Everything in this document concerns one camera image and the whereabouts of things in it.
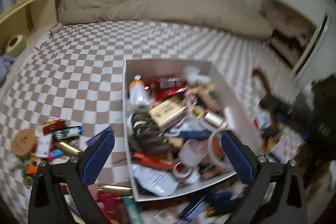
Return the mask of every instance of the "screw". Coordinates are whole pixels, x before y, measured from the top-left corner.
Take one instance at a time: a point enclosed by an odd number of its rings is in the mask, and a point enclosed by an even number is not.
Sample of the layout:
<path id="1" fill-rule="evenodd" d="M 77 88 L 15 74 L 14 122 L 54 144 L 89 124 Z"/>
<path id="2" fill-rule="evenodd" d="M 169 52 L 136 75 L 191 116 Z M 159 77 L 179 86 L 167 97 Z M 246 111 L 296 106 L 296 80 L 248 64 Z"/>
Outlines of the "screw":
<path id="1" fill-rule="evenodd" d="M 45 160 L 41 161 L 39 164 L 41 167 L 45 167 L 47 165 L 47 162 Z"/>
<path id="2" fill-rule="evenodd" d="M 76 162 L 78 162 L 78 157 L 77 156 L 72 156 L 70 158 L 70 162 L 73 163 L 73 164 L 75 164 Z"/>
<path id="3" fill-rule="evenodd" d="M 263 156 L 263 155 L 260 155 L 260 156 L 258 156 L 258 162 L 261 162 L 261 163 L 264 163 L 264 162 L 266 162 L 266 157 L 265 156 Z"/>
<path id="4" fill-rule="evenodd" d="M 293 167 L 296 166 L 296 161 L 295 160 L 289 160 L 288 162 L 291 166 L 293 166 Z"/>

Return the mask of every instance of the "gold tube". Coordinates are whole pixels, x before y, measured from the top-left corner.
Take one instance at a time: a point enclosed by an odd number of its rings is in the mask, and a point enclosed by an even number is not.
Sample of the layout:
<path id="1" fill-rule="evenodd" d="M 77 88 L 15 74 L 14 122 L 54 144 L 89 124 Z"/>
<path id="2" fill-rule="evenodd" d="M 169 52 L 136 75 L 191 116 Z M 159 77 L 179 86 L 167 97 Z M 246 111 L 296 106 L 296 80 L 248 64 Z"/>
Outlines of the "gold tube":
<path id="1" fill-rule="evenodd" d="M 132 188 L 115 185 L 101 185 L 98 187 L 98 191 L 102 193 L 116 194 L 119 196 L 132 195 Z"/>
<path id="2" fill-rule="evenodd" d="M 67 144 L 66 142 L 58 142 L 56 143 L 56 147 L 70 156 L 78 156 L 81 153 L 80 150 Z"/>

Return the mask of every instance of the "checkered bedsheet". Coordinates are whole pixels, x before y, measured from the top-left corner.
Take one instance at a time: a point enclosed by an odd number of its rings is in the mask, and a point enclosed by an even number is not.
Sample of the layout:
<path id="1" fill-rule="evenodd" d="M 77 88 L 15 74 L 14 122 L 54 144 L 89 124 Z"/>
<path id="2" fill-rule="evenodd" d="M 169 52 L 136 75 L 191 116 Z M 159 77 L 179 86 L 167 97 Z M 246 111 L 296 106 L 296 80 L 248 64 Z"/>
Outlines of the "checkered bedsheet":
<path id="1" fill-rule="evenodd" d="M 111 125 L 115 148 L 97 183 L 129 185 L 122 119 L 122 70 L 125 58 L 208 59 L 224 76 L 252 117 L 258 98 L 251 69 L 267 73 L 274 93 L 292 101 L 286 67 L 260 41 L 183 24 L 116 21 L 64 26 L 29 60 L 0 104 L 0 193 L 14 216 L 27 223 L 28 203 L 21 171 L 8 168 L 15 134 L 51 118 L 82 125 L 85 141 Z M 66 158 L 56 159 L 54 163 Z"/>

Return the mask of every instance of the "open storage box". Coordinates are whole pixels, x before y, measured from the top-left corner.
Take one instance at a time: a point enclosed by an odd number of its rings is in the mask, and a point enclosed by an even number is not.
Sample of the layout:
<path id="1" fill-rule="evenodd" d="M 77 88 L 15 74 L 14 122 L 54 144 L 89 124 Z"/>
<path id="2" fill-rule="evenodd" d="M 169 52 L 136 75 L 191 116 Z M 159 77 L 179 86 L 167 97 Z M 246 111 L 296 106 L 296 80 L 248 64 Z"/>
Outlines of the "open storage box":
<path id="1" fill-rule="evenodd" d="M 133 81 L 135 75 L 141 75 L 144 82 L 154 76 L 173 75 L 175 77 L 181 77 L 183 75 L 183 69 L 186 66 L 198 67 L 201 69 L 201 74 L 209 75 L 211 77 L 211 81 L 215 85 L 215 92 L 218 95 L 217 102 L 223 108 L 225 108 L 226 119 L 228 120 L 228 126 L 230 127 L 230 129 L 232 129 L 235 135 L 240 139 L 240 141 L 243 144 L 248 145 L 256 155 L 263 154 L 261 149 L 262 140 L 259 133 L 255 128 L 253 128 L 251 122 L 246 117 L 243 106 L 237 100 L 230 87 L 227 85 L 221 74 L 211 62 L 178 59 L 126 59 L 123 72 L 124 133 L 130 182 L 133 189 L 134 199 L 137 202 L 176 198 L 178 196 L 189 194 L 212 186 L 216 183 L 228 179 L 229 177 L 232 177 L 236 173 L 234 171 L 231 171 L 211 178 L 207 181 L 197 182 L 193 185 L 178 188 L 174 194 L 166 197 L 159 197 L 154 194 L 141 194 L 139 192 L 136 179 L 133 176 L 131 162 L 132 155 L 130 154 L 130 148 L 127 138 L 129 135 L 132 134 L 127 126 L 127 118 L 129 115 L 127 110 L 128 85 Z"/>

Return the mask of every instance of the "brown round lid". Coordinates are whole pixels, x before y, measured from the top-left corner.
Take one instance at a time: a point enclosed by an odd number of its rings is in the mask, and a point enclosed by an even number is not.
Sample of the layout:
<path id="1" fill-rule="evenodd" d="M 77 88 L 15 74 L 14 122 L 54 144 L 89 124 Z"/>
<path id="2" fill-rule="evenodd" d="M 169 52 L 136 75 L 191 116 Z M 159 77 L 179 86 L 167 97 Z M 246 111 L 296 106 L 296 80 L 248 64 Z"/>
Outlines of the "brown round lid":
<path id="1" fill-rule="evenodd" d="M 23 129 L 16 134 L 12 141 L 12 152 L 18 157 L 26 156 L 33 150 L 35 141 L 34 130 Z"/>

